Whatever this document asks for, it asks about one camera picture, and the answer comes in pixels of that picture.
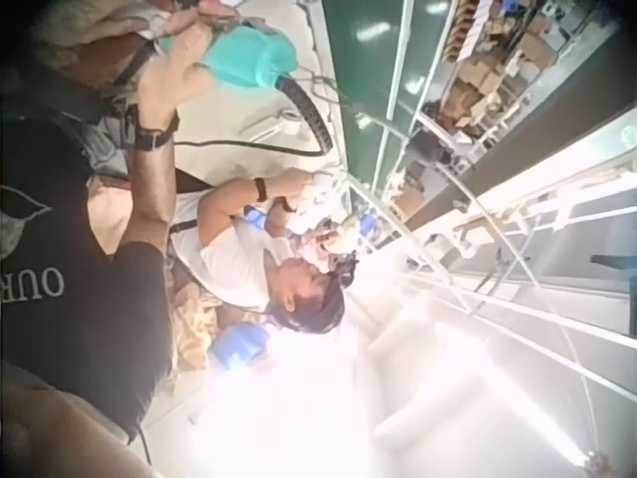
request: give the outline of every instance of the white cloth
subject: white cloth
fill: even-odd
[[[206,192],[177,195],[174,224],[197,217],[199,199]],[[177,257],[215,297],[233,306],[264,310],[270,302],[264,252],[280,264],[294,255],[286,238],[273,238],[243,219],[233,220],[209,245],[199,241],[197,228],[172,234]]]

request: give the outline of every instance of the black bag strap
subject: black bag strap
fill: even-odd
[[[194,229],[195,227],[197,227],[196,219],[177,222],[176,224],[170,226],[170,229],[168,229],[168,236],[172,236],[173,234],[177,234],[178,232],[188,231],[190,229]]]

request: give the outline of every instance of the cable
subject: cable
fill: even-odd
[[[206,147],[216,145],[243,146],[266,151],[282,152],[306,157],[321,157],[328,154],[333,148],[333,142],[329,130],[319,113],[319,110],[312,102],[308,94],[297,82],[286,76],[277,78],[275,88],[283,93],[297,107],[299,113],[306,121],[318,143],[318,151],[306,151],[291,147],[275,146],[273,144],[260,144],[236,139],[211,139],[208,141],[178,141],[176,146]]]
[[[324,154],[322,151],[305,151],[302,149],[294,149],[292,147],[275,146],[273,144],[261,144],[258,142],[241,141],[238,139],[210,139],[208,141],[177,141],[175,146],[190,147],[206,147],[206,146],[242,146],[253,149],[261,149],[265,151],[282,152],[284,154],[294,154],[296,156],[320,157]]]
[[[152,460],[150,459],[150,451],[148,449],[148,443],[146,443],[146,436],[143,434],[143,430],[139,425],[137,425],[137,432],[141,439],[141,446],[143,446],[143,454],[146,456],[146,462],[148,463],[148,466],[152,468]]]

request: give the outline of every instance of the wristwatch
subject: wristwatch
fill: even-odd
[[[134,124],[134,147],[139,151],[154,151],[170,141],[179,128],[179,115],[175,112],[168,129],[146,129],[139,125],[139,110],[137,105],[129,107],[128,121]]]

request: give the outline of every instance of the black hose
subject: black hose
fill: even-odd
[[[328,154],[333,148],[333,142],[325,122],[320,116],[319,110],[312,102],[308,94],[297,82],[288,77],[279,77],[275,83],[275,88],[287,96],[295,104],[301,116],[306,120],[318,143],[318,151],[305,151],[292,147],[274,146],[273,144],[260,144],[257,142],[241,141],[238,139],[211,139],[209,141],[178,141],[176,146],[242,146],[253,149],[263,149],[266,151],[282,152],[284,154],[294,154],[296,156],[320,157]]]
[[[333,147],[331,136],[329,135],[327,126],[322,120],[319,110],[317,110],[317,107],[305,90],[289,77],[278,77],[277,82],[275,83],[275,88],[295,104],[295,107],[299,109],[301,116],[308,122],[308,126],[317,139],[318,148],[322,153],[321,156],[328,154]]]

